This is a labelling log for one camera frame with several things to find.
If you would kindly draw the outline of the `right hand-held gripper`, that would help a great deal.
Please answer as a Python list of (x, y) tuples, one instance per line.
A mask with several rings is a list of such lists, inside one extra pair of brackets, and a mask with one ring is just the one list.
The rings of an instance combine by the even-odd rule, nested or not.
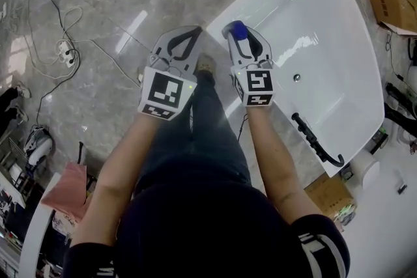
[[(256, 30), (245, 25), (226, 25), (222, 35), (227, 41), (234, 66), (233, 86), (243, 106), (271, 106), (274, 99), (272, 51)], [(248, 64), (248, 43), (256, 63)]]

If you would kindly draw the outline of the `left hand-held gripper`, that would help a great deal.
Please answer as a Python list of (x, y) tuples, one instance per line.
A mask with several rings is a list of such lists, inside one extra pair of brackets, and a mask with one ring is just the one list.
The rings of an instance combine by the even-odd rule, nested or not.
[[(182, 26), (160, 36), (147, 60), (137, 111), (163, 120), (178, 116), (197, 87), (194, 70), (199, 56), (203, 29)], [(173, 50), (180, 46), (180, 52)]]

